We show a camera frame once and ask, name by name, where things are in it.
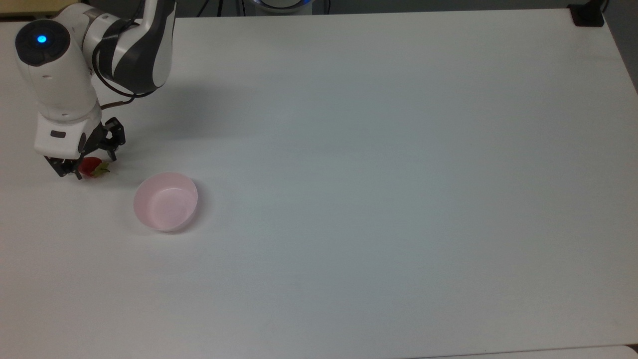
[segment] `strawberry leaf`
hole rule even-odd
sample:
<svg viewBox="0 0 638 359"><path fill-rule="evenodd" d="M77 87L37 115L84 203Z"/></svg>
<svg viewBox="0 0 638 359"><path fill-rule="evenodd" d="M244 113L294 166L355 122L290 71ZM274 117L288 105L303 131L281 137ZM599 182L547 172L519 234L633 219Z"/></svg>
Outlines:
<svg viewBox="0 0 638 359"><path fill-rule="evenodd" d="M108 162L102 162L95 167L93 172L91 172L91 176L100 177L107 172L110 172L108 170Z"/></svg>

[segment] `cable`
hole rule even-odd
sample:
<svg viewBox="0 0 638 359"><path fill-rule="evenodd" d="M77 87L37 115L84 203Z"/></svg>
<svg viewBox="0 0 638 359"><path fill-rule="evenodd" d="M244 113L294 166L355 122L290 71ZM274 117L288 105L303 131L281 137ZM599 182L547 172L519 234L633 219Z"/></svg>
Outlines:
<svg viewBox="0 0 638 359"><path fill-rule="evenodd" d="M224 0L219 0L219 5L217 5L217 17L221 17L221 8L224 6Z"/></svg>
<svg viewBox="0 0 638 359"><path fill-rule="evenodd" d="M129 21L119 30L120 34L123 33L125 30L127 30L129 27L131 27L135 23L135 19L137 18L138 15L140 15L140 12L142 11L142 9L144 9L144 3L145 3L145 0L140 0L140 3L137 6L137 9L135 10L135 13L133 14L133 16L131 16ZM111 84L109 84L104 79L104 77L100 73L100 69L98 68L98 53L100 52L101 46L102 46L102 42L99 42L97 44L97 46L95 46L95 49L93 50L93 54L91 56L91 64L93 66L93 72L100 79L100 81L102 81L102 83L106 87L108 87L111 91L117 93L118 95L126 96L126 97L129 98L129 100L126 100L126 101L118 101L118 102L112 102L112 103L107 103L106 105L102 105L102 106L100 106L102 109L109 109L111 107L126 105L126 104L129 104L129 103L133 102L133 100L136 99L136 98L145 97L145 96L148 96L151 93L155 92L155 90L153 90L153 91L149 91L149 92L142 93L142 94L125 93L125 92L120 91L120 90L116 89L115 87L111 86Z"/></svg>
<svg viewBox="0 0 638 359"><path fill-rule="evenodd" d="M110 109L110 108L121 106L121 105L128 105L129 103L133 102L134 99L135 97L131 97L130 99L126 101L117 101L117 102L107 103L106 105L100 106L100 109L105 110L105 109Z"/></svg>
<svg viewBox="0 0 638 359"><path fill-rule="evenodd" d="M202 13L204 12L204 9L206 9L206 5L208 5L208 1L209 0L204 1L204 5L202 5L202 8L200 9L200 12L197 13L197 17L202 15Z"/></svg>
<svg viewBox="0 0 638 359"><path fill-rule="evenodd" d="M111 84L109 84L104 77L102 77L102 74L100 73L100 70L98 68L98 53L100 52L100 47L101 47L102 43L98 43L97 46L95 46L95 49L93 50L93 55L91 56L91 64L93 65L93 72L95 72L95 75L100 79L100 81L102 81L102 83L108 87L111 91L117 93L118 95L122 95L122 96L126 96L129 98L140 98L140 97L145 97L150 95L151 93L155 92L155 90L153 91L149 91L146 93L141 93L141 94L136 94L136 93L125 93L122 92L118 89L116 89L115 87L111 86Z"/></svg>
<svg viewBox="0 0 638 359"><path fill-rule="evenodd" d="M145 0L140 0L140 3L137 5L137 9L135 10L135 13L133 14L133 16L131 16L130 19L128 19L128 22L120 29L120 33L125 32L126 30L128 30L129 27L131 27L135 23L135 20L144 9L145 2L146 2Z"/></svg>

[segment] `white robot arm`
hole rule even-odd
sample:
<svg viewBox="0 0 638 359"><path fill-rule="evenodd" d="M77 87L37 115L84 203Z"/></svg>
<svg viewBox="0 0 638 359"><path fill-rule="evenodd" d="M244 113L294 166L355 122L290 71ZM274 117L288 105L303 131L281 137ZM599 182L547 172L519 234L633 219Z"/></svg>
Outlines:
<svg viewBox="0 0 638 359"><path fill-rule="evenodd" d="M124 128L115 118L102 124L102 109L113 105L100 106L91 73L130 98L116 105L162 86L170 72L175 7L175 0L147 0L142 22L136 24L73 4L53 19L35 20L18 32L18 68L38 104L36 152L58 175L73 172L81 178L78 165L98 148L115 160L115 150L126 142Z"/></svg>

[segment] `red strawberry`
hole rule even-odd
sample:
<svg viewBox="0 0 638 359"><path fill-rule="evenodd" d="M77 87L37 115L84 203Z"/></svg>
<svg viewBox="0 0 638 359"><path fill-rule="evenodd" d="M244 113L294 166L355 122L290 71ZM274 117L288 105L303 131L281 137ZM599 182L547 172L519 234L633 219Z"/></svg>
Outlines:
<svg viewBox="0 0 638 359"><path fill-rule="evenodd" d="M78 171L88 178L96 178L110 172L108 170L108 162L102 162L97 157L84 157L82 163L78 166Z"/></svg>

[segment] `bowl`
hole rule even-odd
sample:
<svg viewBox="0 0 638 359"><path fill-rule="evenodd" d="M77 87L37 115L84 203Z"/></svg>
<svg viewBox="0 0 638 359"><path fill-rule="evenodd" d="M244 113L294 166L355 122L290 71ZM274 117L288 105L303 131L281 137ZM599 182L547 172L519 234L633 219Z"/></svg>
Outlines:
<svg viewBox="0 0 638 359"><path fill-rule="evenodd" d="M158 173L137 188L133 210L147 227L172 232L182 229L193 218L197 198L192 179L176 172Z"/></svg>

